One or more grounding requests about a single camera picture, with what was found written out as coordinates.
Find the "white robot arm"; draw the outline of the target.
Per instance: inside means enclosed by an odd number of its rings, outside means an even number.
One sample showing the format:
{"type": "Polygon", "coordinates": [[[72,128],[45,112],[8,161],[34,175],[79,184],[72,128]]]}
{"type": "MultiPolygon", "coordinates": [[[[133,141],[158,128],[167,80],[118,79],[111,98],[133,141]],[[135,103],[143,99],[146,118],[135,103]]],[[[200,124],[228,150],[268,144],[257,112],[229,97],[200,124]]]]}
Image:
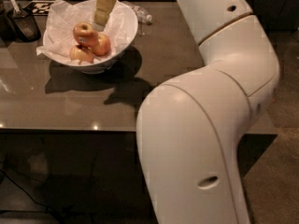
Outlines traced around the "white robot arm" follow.
{"type": "Polygon", "coordinates": [[[278,57],[246,0],[177,0],[203,67],[157,86],[136,119],[159,224],[250,224],[237,164],[273,101],[278,57]]]}

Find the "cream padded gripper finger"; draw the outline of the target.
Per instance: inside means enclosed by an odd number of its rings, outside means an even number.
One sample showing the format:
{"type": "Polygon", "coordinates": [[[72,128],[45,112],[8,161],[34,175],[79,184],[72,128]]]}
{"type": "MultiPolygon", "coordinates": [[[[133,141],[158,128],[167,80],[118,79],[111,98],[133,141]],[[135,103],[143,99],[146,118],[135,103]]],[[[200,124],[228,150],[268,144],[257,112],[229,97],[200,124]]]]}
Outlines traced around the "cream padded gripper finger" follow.
{"type": "Polygon", "coordinates": [[[93,23],[98,31],[106,27],[109,15],[117,0],[94,0],[93,23]]]}

